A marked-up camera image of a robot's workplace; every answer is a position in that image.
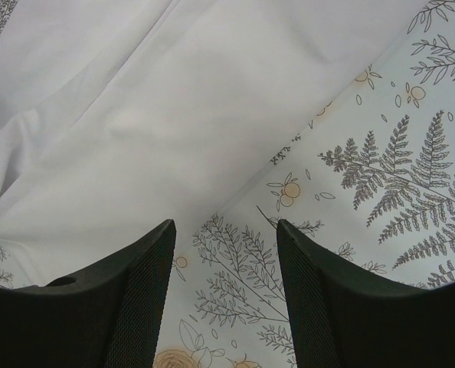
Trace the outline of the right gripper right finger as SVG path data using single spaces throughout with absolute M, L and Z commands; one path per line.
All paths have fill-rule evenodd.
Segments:
M 277 249 L 297 366 L 455 367 L 455 282 L 383 278 L 285 220 Z

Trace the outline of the white t shirt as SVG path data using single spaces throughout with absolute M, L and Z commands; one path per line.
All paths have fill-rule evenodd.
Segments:
M 422 1 L 20 1 L 0 38 L 0 272 L 188 237 Z

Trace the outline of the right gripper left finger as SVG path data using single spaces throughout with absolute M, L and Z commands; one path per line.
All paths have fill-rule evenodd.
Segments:
M 0 367 L 151 367 L 175 239 L 169 219 L 50 284 L 0 287 Z

